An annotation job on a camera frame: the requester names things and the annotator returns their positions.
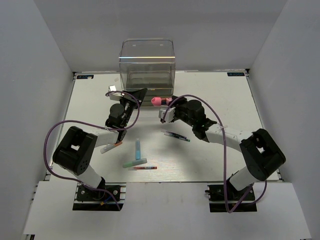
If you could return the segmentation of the clear acrylic drawer organizer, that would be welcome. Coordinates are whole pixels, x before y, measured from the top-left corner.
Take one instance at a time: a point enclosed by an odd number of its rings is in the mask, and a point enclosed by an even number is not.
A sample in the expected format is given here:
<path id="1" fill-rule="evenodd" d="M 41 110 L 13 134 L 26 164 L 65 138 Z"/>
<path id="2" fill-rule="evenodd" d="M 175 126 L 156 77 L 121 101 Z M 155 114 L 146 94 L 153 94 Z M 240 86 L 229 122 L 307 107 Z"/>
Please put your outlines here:
<path id="1" fill-rule="evenodd" d="M 170 98 L 174 93 L 176 58 L 169 38 L 130 38 L 122 43 L 118 57 L 122 88 L 132 92 L 147 88 L 143 107 L 154 97 Z"/>

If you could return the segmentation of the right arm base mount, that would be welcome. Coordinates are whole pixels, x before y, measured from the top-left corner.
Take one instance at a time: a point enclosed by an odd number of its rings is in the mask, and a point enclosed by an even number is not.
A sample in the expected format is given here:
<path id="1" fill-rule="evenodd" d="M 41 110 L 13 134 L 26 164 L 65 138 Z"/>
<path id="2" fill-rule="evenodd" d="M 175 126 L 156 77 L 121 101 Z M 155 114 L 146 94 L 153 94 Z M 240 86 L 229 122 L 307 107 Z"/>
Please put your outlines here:
<path id="1" fill-rule="evenodd" d="M 230 187 L 227 189 L 228 207 L 231 210 L 240 198 L 246 193 L 249 187 L 244 188 L 241 191 L 234 191 Z M 208 185 L 204 191 L 208 196 L 209 210 L 211 213 L 226 213 L 225 199 L 224 199 L 224 186 L 223 184 Z M 245 196 L 240 205 L 234 210 L 236 213 L 249 213 L 257 212 L 257 206 L 252 203 L 256 200 L 256 196 L 253 188 Z"/>

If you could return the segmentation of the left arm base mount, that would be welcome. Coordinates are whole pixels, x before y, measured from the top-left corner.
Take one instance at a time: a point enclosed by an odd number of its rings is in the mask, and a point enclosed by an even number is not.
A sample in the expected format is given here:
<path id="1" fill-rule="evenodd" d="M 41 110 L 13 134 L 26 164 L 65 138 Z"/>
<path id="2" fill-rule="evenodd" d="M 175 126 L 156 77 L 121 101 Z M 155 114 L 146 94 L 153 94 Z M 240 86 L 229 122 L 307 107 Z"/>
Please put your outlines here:
<path id="1" fill-rule="evenodd" d="M 126 197 L 126 183 L 106 183 L 105 189 L 109 191 L 115 198 L 119 208 L 113 197 L 101 191 L 92 191 L 78 184 L 74 201 L 73 211 L 95 211 L 95 212 L 117 212 L 121 210 Z"/>

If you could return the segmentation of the green pen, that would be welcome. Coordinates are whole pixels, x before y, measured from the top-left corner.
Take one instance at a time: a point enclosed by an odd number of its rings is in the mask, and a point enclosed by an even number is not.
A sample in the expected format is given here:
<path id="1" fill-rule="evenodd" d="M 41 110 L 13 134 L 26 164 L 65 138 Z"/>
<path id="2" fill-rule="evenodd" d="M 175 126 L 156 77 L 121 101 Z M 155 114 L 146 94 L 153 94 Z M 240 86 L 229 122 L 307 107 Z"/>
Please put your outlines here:
<path id="1" fill-rule="evenodd" d="M 190 139 L 186 138 L 186 137 L 182 137 L 176 134 L 171 134 L 171 133 L 164 133 L 165 136 L 167 137 L 171 137 L 171 138 L 175 138 L 181 141 L 185 141 L 185 142 L 190 142 Z"/>

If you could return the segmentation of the pink capped marker tube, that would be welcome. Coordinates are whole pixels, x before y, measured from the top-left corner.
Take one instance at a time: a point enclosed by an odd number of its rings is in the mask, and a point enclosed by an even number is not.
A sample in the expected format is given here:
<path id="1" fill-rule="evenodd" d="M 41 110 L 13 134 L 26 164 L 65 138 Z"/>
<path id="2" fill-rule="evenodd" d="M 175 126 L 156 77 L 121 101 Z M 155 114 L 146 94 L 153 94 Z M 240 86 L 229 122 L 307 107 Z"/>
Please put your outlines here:
<path id="1" fill-rule="evenodd" d="M 151 99 L 151 103 L 155 107 L 168 106 L 171 102 L 172 102 L 171 97 L 161 98 L 159 96 L 155 96 Z"/>

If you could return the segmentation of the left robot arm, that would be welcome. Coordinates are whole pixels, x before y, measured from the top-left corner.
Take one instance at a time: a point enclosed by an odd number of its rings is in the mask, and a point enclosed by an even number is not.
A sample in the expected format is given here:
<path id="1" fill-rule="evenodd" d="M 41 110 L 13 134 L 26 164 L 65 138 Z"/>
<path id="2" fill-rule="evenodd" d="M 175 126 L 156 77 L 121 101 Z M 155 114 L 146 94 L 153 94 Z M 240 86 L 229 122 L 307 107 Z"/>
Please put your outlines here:
<path id="1" fill-rule="evenodd" d="M 70 172 L 74 178 L 61 176 L 61 179 L 76 181 L 88 188 L 88 193 L 99 200 L 105 196 L 105 180 L 91 167 L 90 162 L 95 148 L 115 146 L 120 143 L 127 130 L 134 124 L 129 121 L 134 110 L 140 110 L 147 88 L 134 91 L 109 90 L 105 96 L 118 103 L 109 109 L 109 115 L 104 126 L 98 126 L 77 120 L 65 120 L 65 123 L 77 123 L 96 128 L 86 132 L 77 126 L 71 126 L 56 150 L 52 160 L 61 168 Z"/>

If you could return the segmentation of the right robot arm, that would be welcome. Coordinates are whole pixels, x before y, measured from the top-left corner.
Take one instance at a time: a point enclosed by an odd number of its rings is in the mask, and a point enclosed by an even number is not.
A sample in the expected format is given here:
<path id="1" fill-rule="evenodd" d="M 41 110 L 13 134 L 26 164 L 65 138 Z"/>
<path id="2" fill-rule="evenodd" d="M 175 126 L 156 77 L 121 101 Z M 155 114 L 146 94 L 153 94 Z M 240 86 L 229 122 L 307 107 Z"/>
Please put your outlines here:
<path id="1" fill-rule="evenodd" d="M 166 121 L 181 120 L 192 127 L 199 140 L 225 145 L 242 153 L 245 167 L 226 180 L 226 195 L 233 200 L 242 196 L 249 185 L 267 180 L 286 162 L 284 153 L 267 130 L 243 131 L 222 126 L 206 116 L 200 100 L 177 97 L 167 114 Z"/>

